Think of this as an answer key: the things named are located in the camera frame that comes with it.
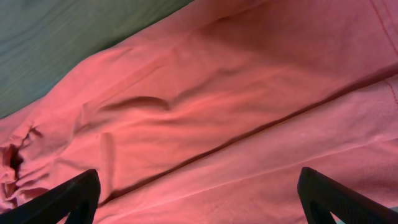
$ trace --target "wooden surface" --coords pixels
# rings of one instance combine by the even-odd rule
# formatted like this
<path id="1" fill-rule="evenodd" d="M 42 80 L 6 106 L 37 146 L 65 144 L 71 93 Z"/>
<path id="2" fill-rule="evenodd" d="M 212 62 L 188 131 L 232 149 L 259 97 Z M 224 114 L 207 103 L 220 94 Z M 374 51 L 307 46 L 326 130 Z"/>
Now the wooden surface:
<path id="1" fill-rule="evenodd" d="M 84 58 L 190 1 L 0 1 L 0 118 L 44 96 Z"/>

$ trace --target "pink fabric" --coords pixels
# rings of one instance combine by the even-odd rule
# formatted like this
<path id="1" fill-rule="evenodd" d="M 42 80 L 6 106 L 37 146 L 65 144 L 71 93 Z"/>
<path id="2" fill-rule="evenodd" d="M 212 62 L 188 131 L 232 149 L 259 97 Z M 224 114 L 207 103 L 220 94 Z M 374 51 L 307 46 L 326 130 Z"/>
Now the pink fabric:
<path id="1" fill-rule="evenodd" d="M 397 12 L 197 0 L 0 120 L 0 209 L 96 169 L 95 223 L 305 223 L 303 166 L 397 206 Z"/>

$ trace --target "green-gray surface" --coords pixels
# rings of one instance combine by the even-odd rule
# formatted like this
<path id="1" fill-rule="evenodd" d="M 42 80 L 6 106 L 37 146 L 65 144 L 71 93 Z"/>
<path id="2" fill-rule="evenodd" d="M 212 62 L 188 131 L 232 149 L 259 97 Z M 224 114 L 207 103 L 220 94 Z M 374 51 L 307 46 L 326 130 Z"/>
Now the green-gray surface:
<path id="1" fill-rule="evenodd" d="M 1 0 L 0 118 L 39 99 L 78 62 L 192 0 Z"/>

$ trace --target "crumpled fabric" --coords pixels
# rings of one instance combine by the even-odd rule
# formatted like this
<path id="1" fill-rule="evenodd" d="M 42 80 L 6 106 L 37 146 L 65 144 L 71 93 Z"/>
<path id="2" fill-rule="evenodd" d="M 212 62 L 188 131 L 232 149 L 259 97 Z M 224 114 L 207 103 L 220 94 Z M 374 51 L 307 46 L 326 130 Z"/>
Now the crumpled fabric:
<path id="1" fill-rule="evenodd" d="M 96 169 L 95 223 L 306 223 L 303 166 L 397 206 L 397 11 L 194 1 L 0 120 L 0 211 Z"/>

